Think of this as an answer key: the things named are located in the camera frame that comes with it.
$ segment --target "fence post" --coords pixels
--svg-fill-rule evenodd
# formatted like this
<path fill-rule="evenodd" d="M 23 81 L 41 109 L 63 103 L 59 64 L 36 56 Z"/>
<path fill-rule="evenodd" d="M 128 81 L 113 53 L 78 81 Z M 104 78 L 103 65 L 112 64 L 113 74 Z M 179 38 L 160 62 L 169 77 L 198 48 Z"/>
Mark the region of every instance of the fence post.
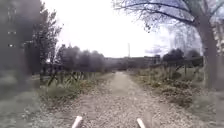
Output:
<path fill-rule="evenodd" d="M 185 77 L 187 76 L 187 64 L 186 63 L 184 63 L 184 75 L 185 75 Z"/>

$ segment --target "foliage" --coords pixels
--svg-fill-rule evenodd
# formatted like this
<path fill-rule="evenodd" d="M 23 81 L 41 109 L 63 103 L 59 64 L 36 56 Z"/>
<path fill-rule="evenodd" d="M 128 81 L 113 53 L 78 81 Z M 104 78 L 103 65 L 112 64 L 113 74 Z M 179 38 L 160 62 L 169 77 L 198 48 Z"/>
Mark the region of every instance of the foliage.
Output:
<path fill-rule="evenodd" d="M 43 4 L 40 19 L 33 28 L 32 41 L 24 44 L 27 65 L 32 73 L 40 71 L 41 64 L 54 61 L 57 37 L 61 28 L 57 26 L 56 12 L 50 13 Z"/>
<path fill-rule="evenodd" d="M 184 53 L 180 49 L 172 49 L 167 54 L 163 56 L 163 61 L 169 62 L 169 61 L 178 61 L 183 60 Z"/>
<path fill-rule="evenodd" d="M 80 51 L 77 46 L 66 47 L 62 45 L 56 55 L 56 63 L 62 64 L 72 70 L 101 72 L 104 70 L 105 58 L 97 51 Z"/>
<path fill-rule="evenodd" d="M 188 70 L 187 76 L 184 75 L 184 71 L 180 70 L 178 78 L 175 79 L 168 79 L 162 68 L 136 69 L 131 71 L 131 75 L 145 89 L 154 90 L 157 94 L 165 96 L 170 102 L 188 108 L 193 102 L 194 94 L 199 92 L 203 81 L 201 80 L 203 78 L 201 72 L 194 76 L 194 70 Z"/>
<path fill-rule="evenodd" d="M 42 86 L 39 90 L 41 100 L 49 109 L 61 107 L 71 100 L 92 89 L 94 85 L 103 82 L 102 74 L 92 75 L 91 78 L 76 81 L 73 84 L 55 84 L 54 86 Z"/>
<path fill-rule="evenodd" d="M 200 56 L 201 55 L 197 50 L 192 49 L 192 50 L 188 51 L 186 58 L 191 59 L 191 58 L 196 58 L 196 57 L 200 57 Z"/>

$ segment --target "ground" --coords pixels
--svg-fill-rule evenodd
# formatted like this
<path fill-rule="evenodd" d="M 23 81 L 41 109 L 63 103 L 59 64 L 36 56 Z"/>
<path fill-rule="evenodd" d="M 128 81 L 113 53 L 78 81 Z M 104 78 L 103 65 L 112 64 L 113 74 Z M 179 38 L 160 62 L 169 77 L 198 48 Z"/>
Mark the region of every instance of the ground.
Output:
<path fill-rule="evenodd" d="M 33 127 L 70 128 L 76 116 L 84 118 L 83 128 L 137 128 L 136 119 L 150 128 L 204 128 L 204 123 L 162 97 L 144 91 L 128 75 L 117 72 L 106 83 L 80 95 L 57 112 L 32 118 Z"/>

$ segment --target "bare tree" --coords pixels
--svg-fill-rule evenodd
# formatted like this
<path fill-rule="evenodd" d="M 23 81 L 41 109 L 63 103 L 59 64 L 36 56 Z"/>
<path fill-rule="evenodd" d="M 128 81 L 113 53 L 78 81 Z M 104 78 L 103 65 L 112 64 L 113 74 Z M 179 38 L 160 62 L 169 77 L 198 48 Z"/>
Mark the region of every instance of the bare tree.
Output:
<path fill-rule="evenodd" d="M 201 40 L 195 28 L 184 24 L 175 24 L 168 27 L 168 29 L 175 35 L 171 42 L 172 48 L 180 48 L 184 55 L 187 55 L 192 49 L 199 53 L 202 52 Z"/>
<path fill-rule="evenodd" d="M 158 21 L 179 21 L 195 27 L 203 45 L 205 82 L 211 87 L 217 81 L 217 41 L 211 18 L 224 5 L 224 0 L 115 0 L 116 9 L 140 14 L 146 27 Z"/>

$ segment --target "tree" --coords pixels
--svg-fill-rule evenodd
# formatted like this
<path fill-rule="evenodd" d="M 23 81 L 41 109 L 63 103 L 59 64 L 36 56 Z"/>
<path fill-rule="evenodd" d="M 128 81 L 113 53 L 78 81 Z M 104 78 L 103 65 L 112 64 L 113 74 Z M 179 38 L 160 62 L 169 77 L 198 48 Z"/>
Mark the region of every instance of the tree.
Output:
<path fill-rule="evenodd" d="M 146 27 L 158 21 L 178 21 L 196 28 L 203 45 L 205 82 L 211 87 L 217 81 L 217 41 L 211 18 L 224 5 L 224 0 L 117 0 L 116 9 L 137 12 Z"/>
<path fill-rule="evenodd" d="M 180 23 L 168 28 L 175 34 L 172 48 L 180 48 L 185 55 L 192 49 L 202 52 L 201 40 L 195 28 Z"/>
<path fill-rule="evenodd" d="M 172 49 L 167 54 L 163 56 L 163 61 L 171 62 L 171 61 L 179 61 L 183 60 L 184 53 L 180 49 Z"/>
<path fill-rule="evenodd" d="M 97 51 L 91 53 L 90 70 L 93 72 L 102 71 L 104 68 L 104 56 Z"/>
<path fill-rule="evenodd" d="M 195 49 L 191 49 L 187 54 L 186 54 L 186 58 L 187 59 L 191 59 L 191 58 L 196 58 L 196 57 L 200 57 L 200 53 L 195 50 Z"/>
<path fill-rule="evenodd" d="M 199 58 L 200 56 L 201 56 L 200 53 L 199 53 L 197 50 L 195 50 L 195 49 L 190 50 L 190 51 L 186 54 L 186 58 L 187 58 L 187 59 Z M 192 65 L 193 65 L 193 66 L 202 66 L 202 61 L 199 60 L 199 59 L 192 60 Z"/>
<path fill-rule="evenodd" d="M 25 56 L 29 70 L 37 73 L 47 59 L 54 62 L 57 36 L 61 28 L 57 26 L 56 12 L 50 13 L 42 4 L 39 20 L 32 29 L 32 41 L 24 42 Z"/>

